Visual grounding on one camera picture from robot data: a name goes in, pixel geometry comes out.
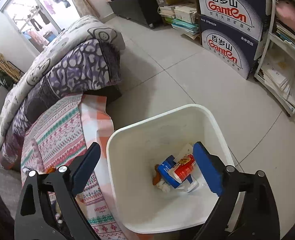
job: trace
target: blue gripper pad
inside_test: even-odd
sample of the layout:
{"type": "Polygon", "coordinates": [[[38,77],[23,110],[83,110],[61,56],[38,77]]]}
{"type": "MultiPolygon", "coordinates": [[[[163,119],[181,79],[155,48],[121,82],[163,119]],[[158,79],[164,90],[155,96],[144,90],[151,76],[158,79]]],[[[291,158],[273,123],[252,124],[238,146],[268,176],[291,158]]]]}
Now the blue gripper pad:
{"type": "Polygon", "coordinates": [[[220,169],[224,167],[224,164],[222,163],[222,161],[217,156],[210,155],[201,142],[197,142],[194,144],[193,156],[210,190],[213,193],[216,193],[218,196],[221,196],[223,193],[223,186],[222,186],[223,173],[220,171],[220,169]],[[213,163],[213,158],[212,158],[213,156],[217,157],[217,159],[219,160],[219,163],[213,163]]]}

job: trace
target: white trash can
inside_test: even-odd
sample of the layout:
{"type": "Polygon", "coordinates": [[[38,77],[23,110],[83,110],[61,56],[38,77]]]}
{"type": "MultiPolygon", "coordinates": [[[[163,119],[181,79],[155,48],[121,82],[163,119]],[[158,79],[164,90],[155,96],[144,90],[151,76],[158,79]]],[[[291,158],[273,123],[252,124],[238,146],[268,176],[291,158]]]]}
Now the white trash can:
{"type": "Polygon", "coordinates": [[[233,165],[230,150],[212,113],[189,104],[121,128],[107,143],[107,161],[118,216],[129,230],[153,234],[203,224],[218,197],[198,167],[199,186],[187,193],[162,192],[152,185],[154,165],[201,141],[210,154],[233,165]]]}

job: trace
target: plaid cloth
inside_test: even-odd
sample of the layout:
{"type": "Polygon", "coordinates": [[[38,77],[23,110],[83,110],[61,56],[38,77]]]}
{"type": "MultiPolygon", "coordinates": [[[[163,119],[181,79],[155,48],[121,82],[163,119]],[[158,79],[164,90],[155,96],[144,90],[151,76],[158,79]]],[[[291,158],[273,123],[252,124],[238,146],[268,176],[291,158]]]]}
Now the plaid cloth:
{"type": "Polygon", "coordinates": [[[22,77],[20,72],[4,59],[2,53],[0,53],[0,71],[5,72],[8,76],[10,76],[13,79],[15,83],[19,82],[19,80],[22,77]]]}

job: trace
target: comforter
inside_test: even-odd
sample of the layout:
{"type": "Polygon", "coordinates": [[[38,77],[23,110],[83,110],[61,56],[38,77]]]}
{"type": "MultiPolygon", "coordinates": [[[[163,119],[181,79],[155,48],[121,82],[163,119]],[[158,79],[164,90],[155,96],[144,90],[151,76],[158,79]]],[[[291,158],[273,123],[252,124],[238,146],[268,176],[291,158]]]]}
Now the comforter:
{"type": "Polygon", "coordinates": [[[122,35],[93,16],[64,30],[34,60],[5,99],[0,116],[0,165],[10,169],[20,158],[24,136],[48,108],[70,93],[116,84],[122,35]]]}

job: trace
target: stack of papers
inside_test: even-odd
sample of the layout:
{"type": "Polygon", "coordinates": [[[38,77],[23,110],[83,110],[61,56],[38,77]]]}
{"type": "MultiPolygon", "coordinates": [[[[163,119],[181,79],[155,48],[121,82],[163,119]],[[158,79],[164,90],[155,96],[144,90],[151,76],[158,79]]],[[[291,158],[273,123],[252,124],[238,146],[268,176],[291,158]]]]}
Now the stack of papers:
{"type": "Polygon", "coordinates": [[[172,21],[172,27],[178,30],[180,33],[195,39],[199,35],[199,25],[193,23],[187,23],[179,19],[172,21]]]}
{"type": "Polygon", "coordinates": [[[282,55],[276,57],[270,50],[261,67],[264,82],[285,100],[290,109],[295,107],[295,76],[294,69],[289,66],[282,55]]]}
{"type": "Polygon", "coordinates": [[[177,5],[160,6],[159,15],[175,19],[176,18],[175,12],[174,12],[175,6],[177,5]]]}

